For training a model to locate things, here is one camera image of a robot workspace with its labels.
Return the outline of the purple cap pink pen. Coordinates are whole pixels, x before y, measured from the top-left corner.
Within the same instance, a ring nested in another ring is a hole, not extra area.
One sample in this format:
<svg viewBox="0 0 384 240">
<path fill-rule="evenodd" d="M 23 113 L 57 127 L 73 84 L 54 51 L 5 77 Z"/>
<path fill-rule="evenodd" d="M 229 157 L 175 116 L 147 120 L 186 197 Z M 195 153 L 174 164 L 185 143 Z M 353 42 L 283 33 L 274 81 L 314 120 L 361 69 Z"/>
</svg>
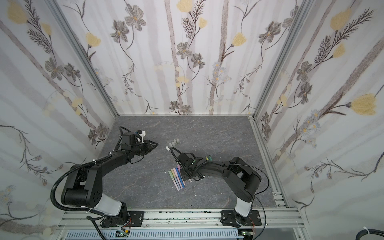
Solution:
<svg viewBox="0 0 384 240">
<path fill-rule="evenodd" d="M 183 188 L 185 188 L 185 182 L 184 182 L 184 180 L 183 180 L 183 178 L 182 178 L 182 174 L 181 174 L 181 166 L 180 166 L 180 165 L 177 165 L 177 170 L 178 170 L 179 179 L 180 179 L 180 181 L 181 181 L 182 184 L 183 184 Z"/>
</svg>

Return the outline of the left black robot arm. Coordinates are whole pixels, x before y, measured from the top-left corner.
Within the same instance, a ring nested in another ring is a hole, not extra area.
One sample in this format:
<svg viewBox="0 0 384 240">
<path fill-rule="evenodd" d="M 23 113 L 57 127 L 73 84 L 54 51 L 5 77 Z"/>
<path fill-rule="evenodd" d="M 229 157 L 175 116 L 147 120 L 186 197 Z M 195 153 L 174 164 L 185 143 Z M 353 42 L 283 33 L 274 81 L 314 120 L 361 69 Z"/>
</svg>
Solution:
<svg viewBox="0 0 384 240">
<path fill-rule="evenodd" d="M 126 165 L 135 156 L 144 157 L 159 144 L 150 140 L 141 143 L 118 143 L 106 157 L 73 166 L 61 180 L 66 180 L 60 207 L 68 212 L 91 212 L 105 220 L 123 225 L 130 219 L 127 206 L 103 193 L 103 177 L 114 169 Z"/>
</svg>

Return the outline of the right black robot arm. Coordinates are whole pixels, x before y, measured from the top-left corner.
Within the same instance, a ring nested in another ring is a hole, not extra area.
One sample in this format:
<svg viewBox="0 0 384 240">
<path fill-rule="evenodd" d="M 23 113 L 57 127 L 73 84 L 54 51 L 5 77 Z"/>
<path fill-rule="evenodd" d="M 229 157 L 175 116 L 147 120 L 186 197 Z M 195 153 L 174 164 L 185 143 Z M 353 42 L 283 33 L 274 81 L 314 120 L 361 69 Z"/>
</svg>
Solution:
<svg viewBox="0 0 384 240">
<path fill-rule="evenodd" d="M 200 181 L 205 177 L 219 178 L 225 181 L 236 195 L 235 209 L 221 211 L 221 223 L 225 227 L 240 228 L 252 223 L 252 207 L 254 197 L 259 189 L 262 177 L 241 158 L 234 157 L 230 161 L 216 162 L 198 158 L 192 153 L 173 154 L 181 167 L 184 181 Z"/>
</svg>

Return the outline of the tan cap blue pen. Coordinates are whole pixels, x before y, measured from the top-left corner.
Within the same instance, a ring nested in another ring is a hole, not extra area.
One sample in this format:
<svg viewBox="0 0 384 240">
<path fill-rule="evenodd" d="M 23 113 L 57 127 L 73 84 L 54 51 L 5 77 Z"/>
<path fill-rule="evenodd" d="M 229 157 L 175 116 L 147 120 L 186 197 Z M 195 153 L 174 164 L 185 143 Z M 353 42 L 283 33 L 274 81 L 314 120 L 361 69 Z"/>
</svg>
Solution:
<svg viewBox="0 0 384 240">
<path fill-rule="evenodd" d="M 176 178 L 176 174 L 175 174 L 174 169 L 171 169 L 171 172 L 172 172 L 173 178 L 174 178 L 174 180 L 175 180 L 175 183 L 176 183 L 176 185 L 177 185 L 177 187 L 178 187 L 178 191 L 179 191 L 179 190 L 181 190 L 182 188 L 180 187 L 180 184 L 179 184 L 179 182 L 178 182 L 178 180 L 177 180 L 177 178 Z"/>
</svg>

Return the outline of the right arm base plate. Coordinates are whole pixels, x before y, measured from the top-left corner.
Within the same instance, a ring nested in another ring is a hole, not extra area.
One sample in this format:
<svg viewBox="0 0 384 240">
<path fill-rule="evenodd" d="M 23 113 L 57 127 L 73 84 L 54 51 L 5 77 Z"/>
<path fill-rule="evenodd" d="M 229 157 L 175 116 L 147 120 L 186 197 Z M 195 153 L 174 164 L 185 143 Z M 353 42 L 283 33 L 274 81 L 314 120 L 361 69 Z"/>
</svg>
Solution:
<svg viewBox="0 0 384 240">
<path fill-rule="evenodd" d="M 259 211 L 251 210 L 247 217 L 243 217 L 235 210 L 223 210 L 221 211 L 220 222 L 224 227 L 253 227 L 261 226 L 262 221 Z"/>
</svg>

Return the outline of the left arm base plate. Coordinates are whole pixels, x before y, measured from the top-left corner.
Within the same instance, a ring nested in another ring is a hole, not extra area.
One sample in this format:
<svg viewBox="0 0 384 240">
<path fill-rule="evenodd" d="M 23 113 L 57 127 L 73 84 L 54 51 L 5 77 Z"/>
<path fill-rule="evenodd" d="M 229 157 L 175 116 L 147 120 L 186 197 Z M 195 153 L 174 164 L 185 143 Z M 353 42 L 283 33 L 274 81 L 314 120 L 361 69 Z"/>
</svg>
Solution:
<svg viewBox="0 0 384 240">
<path fill-rule="evenodd" d="M 107 216 L 101 222 L 100 226 L 104 229 L 112 227 L 141 227 L 144 220 L 144 211 L 123 210 L 118 216 Z"/>
</svg>

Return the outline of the aluminium mounting rail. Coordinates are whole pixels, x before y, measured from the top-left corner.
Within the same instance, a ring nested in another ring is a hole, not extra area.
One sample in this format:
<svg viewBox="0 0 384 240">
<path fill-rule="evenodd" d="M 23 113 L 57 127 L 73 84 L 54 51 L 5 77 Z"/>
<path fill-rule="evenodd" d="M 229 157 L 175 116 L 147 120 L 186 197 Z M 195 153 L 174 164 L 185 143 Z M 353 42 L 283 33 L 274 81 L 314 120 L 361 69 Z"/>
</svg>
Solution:
<svg viewBox="0 0 384 240">
<path fill-rule="evenodd" d="M 222 209 L 147 209 L 140 210 L 141 215 L 132 213 L 126 227 L 137 229 L 208 229 L 223 228 L 227 217 Z M 91 230 L 94 225 L 86 219 L 86 213 L 66 212 L 58 224 L 59 230 Z M 300 213 L 295 208 L 255 208 L 249 218 L 250 224 L 242 228 L 303 228 L 305 226 Z"/>
</svg>

